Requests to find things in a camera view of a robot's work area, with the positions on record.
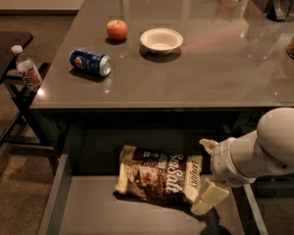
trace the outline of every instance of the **bottle cap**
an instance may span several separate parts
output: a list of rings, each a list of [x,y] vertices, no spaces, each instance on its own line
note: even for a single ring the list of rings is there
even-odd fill
[[[21,45],[15,45],[15,46],[13,46],[12,48],[11,48],[11,50],[12,50],[12,52],[14,53],[14,54],[20,54],[22,51],[23,51],[23,48],[22,48],[22,46]]]

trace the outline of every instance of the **plastic bottle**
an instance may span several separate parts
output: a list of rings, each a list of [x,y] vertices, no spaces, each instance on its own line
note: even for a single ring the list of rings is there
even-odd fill
[[[13,46],[12,52],[17,57],[17,69],[25,85],[30,91],[37,91],[39,85],[42,83],[42,78],[35,62],[23,54],[21,45]]]

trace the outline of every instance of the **red apple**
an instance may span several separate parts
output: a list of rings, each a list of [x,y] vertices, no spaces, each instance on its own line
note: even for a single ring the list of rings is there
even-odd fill
[[[122,20],[111,20],[107,24],[107,33],[113,41],[125,40],[127,36],[127,25]]]

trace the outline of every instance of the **pepsi can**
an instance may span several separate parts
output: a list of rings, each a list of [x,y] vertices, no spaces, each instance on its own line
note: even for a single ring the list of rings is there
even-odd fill
[[[82,49],[71,52],[70,63],[79,70],[88,71],[99,76],[107,76],[111,72],[109,56]]]

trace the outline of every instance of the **floor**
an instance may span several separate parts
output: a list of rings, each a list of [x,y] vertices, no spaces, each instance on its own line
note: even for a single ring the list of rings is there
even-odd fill
[[[51,63],[68,32],[73,16],[0,16],[0,30],[30,31],[34,40],[26,52],[37,62]],[[17,110],[0,86],[0,135]],[[46,158],[0,150],[0,234],[36,234],[53,182]],[[294,235],[294,198],[258,199],[265,224],[272,235]]]

